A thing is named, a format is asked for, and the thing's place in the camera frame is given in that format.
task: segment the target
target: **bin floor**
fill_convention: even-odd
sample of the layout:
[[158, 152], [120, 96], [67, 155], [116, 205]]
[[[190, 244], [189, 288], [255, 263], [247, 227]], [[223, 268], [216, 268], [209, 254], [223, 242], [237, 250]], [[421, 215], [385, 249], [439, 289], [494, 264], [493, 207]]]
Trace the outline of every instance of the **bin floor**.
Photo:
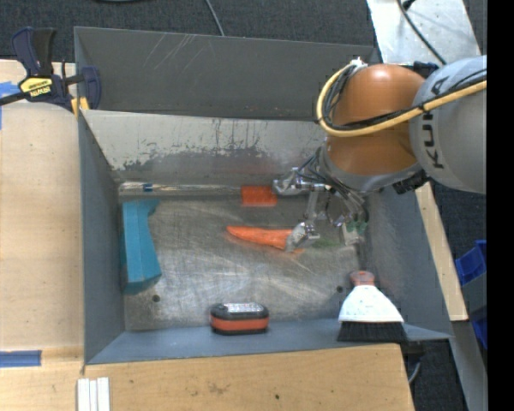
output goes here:
[[300, 252], [235, 238], [227, 225], [293, 228], [307, 195], [281, 197], [274, 207], [246, 207], [239, 196], [167, 198], [148, 224], [163, 275], [152, 288], [125, 295], [132, 331], [206, 325], [219, 302], [257, 301], [271, 321], [334, 318], [358, 268], [357, 248], [318, 221], [321, 238]]

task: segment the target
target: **orange block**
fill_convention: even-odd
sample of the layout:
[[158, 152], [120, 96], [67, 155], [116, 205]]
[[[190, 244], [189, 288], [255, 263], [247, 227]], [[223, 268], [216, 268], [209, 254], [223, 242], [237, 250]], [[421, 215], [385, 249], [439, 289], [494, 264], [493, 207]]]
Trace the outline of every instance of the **orange block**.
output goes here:
[[274, 207], [278, 203], [270, 186], [242, 186], [241, 195], [243, 206]]

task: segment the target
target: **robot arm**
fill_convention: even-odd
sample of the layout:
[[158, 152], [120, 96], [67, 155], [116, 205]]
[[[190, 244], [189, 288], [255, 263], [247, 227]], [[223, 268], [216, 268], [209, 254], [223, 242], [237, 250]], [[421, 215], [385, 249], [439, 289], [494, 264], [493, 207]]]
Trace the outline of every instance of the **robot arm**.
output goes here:
[[[485, 194], [486, 88], [486, 56], [442, 68], [367, 65], [357, 59], [340, 69], [324, 85], [316, 107], [324, 143], [272, 184], [277, 194], [310, 192], [304, 219], [286, 249], [318, 239], [319, 218], [341, 227], [345, 237], [360, 234], [368, 222], [365, 196], [385, 187], [401, 194], [432, 178]], [[330, 217], [327, 208], [316, 210], [320, 193], [342, 201], [340, 217]]]

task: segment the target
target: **hand brush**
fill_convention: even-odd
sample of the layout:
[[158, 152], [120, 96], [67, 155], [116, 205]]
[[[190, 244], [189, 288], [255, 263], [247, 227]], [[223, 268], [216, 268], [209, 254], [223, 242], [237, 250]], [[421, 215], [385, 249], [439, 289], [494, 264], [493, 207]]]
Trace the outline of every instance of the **hand brush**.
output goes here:
[[403, 318], [394, 304], [375, 286], [369, 271], [352, 271], [354, 288], [344, 299], [338, 319], [338, 341], [405, 343], [408, 341]]

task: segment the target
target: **orange object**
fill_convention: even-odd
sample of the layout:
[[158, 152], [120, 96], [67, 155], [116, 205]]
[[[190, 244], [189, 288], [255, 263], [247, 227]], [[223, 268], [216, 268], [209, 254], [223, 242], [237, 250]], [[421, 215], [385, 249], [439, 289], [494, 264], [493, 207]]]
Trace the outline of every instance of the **orange object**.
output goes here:
[[285, 243], [291, 234], [291, 229], [261, 229], [246, 225], [227, 225], [226, 230], [233, 236], [261, 245], [285, 250]]
[[243, 206], [274, 207], [278, 203], [270, 186], [242, 186], [241, 195]]
[[263, 333], [268, 316], [268, 309], [259, 303], [218, 303], [211, 308], [210, 326], [221, 335]]

